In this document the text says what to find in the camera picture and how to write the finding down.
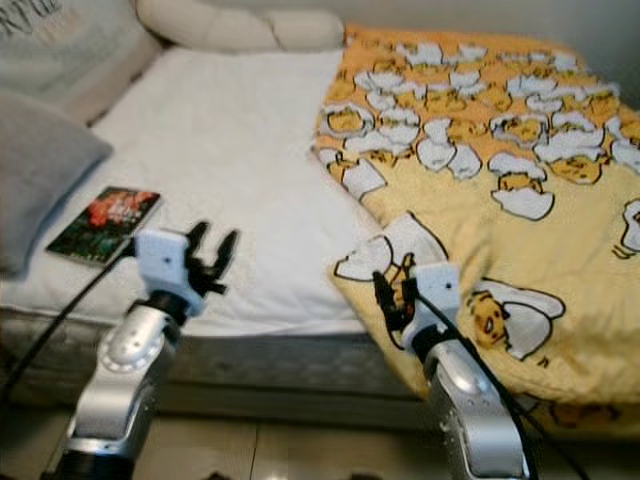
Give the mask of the grey plush pillow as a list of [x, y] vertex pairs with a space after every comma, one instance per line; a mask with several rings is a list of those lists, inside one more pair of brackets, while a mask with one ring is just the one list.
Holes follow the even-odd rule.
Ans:
[[0, 275], [22, 276], [47, 216], [113, 146], [23, 93], [0, 101]]

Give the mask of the red and green cover book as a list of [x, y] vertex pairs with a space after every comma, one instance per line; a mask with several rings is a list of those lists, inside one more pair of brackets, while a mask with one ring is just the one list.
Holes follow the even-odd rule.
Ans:
[[45, 247], [47, 253], [86, 265], [105, 266], [160, 205], [159, 192], [109, 186]]

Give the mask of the grey bed base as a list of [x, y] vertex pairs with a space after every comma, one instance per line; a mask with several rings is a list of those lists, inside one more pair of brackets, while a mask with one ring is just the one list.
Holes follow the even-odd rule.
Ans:
[[[3, 353], [17, 360], [50, 317], [1, 312]], [[108, 325], [68, 320], [24, 371], [13, 399], [73, 410]], [[430, 429], [430, 408], [367, 334], [184, 337], [157, 410], [196, 416]]]

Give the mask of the white quilted mattress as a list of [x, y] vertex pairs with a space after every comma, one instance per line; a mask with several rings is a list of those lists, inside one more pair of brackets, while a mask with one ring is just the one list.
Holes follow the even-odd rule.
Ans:
[[239, 234], [224, 283], [184, 325], [191, 337], [339, 335], [364, 324], [332, 269], [379, 232], [378, 221], [310, 155], [340, 52], [230, 55], [166, 50], [92, 131], [111, 145], [47, 221], [26, 273], [1, 283], [1, 317], [58, 314], [97, 269], [47, 244], [109, 187], [160, 193], [147, 227], [209, 224], [198, 255]]

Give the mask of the yellow cartoon print blanket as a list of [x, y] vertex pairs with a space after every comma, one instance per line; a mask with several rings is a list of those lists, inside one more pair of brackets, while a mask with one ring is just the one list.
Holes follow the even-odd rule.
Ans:
[[640, 439], [640, 102], [538, 38], [349, 26], [312, 156], [378, 221], [332, 280], [407, 388], [372, 273], [452, 262], [456, 326], [522, 407]]

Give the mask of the long beige headboard cushion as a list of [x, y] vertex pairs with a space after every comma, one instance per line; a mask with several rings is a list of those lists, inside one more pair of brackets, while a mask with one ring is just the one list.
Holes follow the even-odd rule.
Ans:
[[261, 52], [282, 49], [262, 15], [202, 0], [134, 0], [148, 31], [186, 49]]

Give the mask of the short beige headboard cushion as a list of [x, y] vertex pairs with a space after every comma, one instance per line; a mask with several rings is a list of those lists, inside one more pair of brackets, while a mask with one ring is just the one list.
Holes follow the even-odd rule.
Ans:
[[346, 26], [337, 14], [314, 9], [268, 10], [264, 18], [283, 50], [319, 51], [346, 45]]

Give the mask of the large white ornament print pillow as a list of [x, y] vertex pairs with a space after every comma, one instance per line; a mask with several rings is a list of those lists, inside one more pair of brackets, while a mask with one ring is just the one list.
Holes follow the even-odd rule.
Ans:
[[0, 0], [0, 86], [83, 123], [163, 51], [134, 0]]

